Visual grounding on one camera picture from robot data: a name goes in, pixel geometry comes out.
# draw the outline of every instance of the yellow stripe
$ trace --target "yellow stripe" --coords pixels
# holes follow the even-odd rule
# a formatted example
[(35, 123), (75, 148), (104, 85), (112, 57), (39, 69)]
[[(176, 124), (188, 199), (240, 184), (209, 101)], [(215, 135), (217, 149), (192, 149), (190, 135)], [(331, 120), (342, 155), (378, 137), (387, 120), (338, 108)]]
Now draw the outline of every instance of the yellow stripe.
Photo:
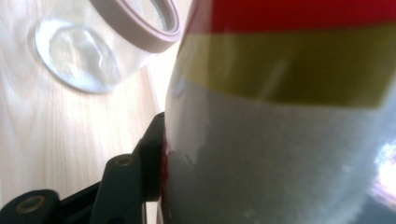
[(176, 72), (277, 104), (378, 107), (396, 71), (396, 25), (250, 35), (187, 35)]

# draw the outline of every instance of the black plastic part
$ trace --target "black plastic part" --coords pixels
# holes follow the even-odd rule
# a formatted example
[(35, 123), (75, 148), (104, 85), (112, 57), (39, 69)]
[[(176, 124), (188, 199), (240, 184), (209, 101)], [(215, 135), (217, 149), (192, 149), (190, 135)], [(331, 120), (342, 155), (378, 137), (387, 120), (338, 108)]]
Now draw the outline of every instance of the black plastic part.
[(137, 155), (120, 155), (108, 161), (90, 223), (146, 223), (141, 179), (141, 162)]
[(59, 205), (58, 194), (49, 189), (34, 190), (9, 202), (0, 211), (1, 224), (53, 223), (52, 215)]
[(134, 150), (142, 161), (146, 202), (158, 202), (161, 195), (161, 157), (163, 152), (164, 113), (154, 117)]
[(56, 213), (56, 219), (63, 224), (88, 223), (99, 185), (100, 182), (63, 199)]

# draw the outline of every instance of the glass jar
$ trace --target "glass jar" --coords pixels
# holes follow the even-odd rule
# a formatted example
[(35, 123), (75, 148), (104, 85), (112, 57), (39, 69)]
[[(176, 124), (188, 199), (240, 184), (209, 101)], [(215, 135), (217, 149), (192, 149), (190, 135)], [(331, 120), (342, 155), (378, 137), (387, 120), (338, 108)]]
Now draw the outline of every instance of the glass jar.
[(35, 30), (53, 75), (81, 91), (111, 91), (181, 37), (171, 0), (58, 0)]

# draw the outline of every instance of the wooden surface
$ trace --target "wooden surface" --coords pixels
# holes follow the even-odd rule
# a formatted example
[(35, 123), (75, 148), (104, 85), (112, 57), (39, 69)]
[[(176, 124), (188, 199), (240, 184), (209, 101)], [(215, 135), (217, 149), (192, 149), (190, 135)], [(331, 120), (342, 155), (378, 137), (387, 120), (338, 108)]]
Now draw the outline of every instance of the wooden surface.
[[(184, 21), (191, 0), (174, 2)], [(163, 110), (178, 44), (109, 94), (76, 91), (43, 67), (32, 43), (52, 4), (0, 1), (1, 207), (32, 189), (64, 198), (99, 181), (106, 161), (130, 153)]]

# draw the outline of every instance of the white jar lid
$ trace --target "white jar lid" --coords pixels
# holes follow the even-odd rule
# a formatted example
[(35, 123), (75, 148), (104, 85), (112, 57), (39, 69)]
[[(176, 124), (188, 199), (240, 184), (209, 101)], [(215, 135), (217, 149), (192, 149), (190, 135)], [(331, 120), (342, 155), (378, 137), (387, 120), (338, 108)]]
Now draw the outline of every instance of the white jar lid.
[(152, 0), (166, 29), (159, 29), (145, 20), (128, 0), (91, 0), (92, 5), (119, 35), (135, 46), (160, 53), (181, 38), (181, 25), (172, 0)]

